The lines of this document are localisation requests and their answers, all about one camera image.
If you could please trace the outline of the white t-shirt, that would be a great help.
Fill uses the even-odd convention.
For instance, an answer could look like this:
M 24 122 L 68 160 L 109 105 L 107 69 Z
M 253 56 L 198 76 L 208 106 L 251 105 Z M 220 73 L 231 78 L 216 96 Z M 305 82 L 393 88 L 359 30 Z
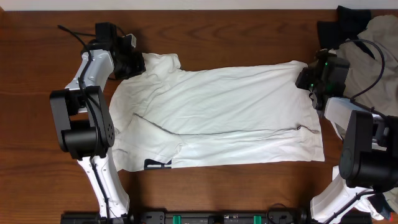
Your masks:
M 146 71 L 111 99 L 117 170 L 147 159 L 173 168 L 324 161 L 321 126 L 295 86 L 303 62 L 182 70 L 176 54 L 145 54 Z

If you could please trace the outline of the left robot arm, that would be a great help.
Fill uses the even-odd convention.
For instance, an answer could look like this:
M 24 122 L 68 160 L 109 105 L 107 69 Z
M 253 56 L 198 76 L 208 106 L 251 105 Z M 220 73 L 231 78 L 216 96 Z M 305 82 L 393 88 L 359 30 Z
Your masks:
M 130 199 L 121 185 L 110 148 L 116 130 L 103 90 L 111 75 L 124 80 L 145 70 L 132 34 L 96 34 L 83 46 L 73 80 L 50 94 L 58 143 L 85 171 L 98 200 L 99 212 L 66 212 L 61 223 L 133 223 Z

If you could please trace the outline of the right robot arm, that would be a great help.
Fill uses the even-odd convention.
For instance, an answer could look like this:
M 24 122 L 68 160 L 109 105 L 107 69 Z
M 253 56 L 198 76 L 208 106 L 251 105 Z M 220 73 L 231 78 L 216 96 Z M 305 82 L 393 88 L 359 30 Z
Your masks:
M 312 198 L 309 209 L 297 212 L 296 223 L 371 223 L 370 215 L 353 207 L 397 187 L 397 117 L 344 96 L 349 67 L 324 49 L 295 82 L 309 91 L 318 114 L 345 131 L 337 176 Z

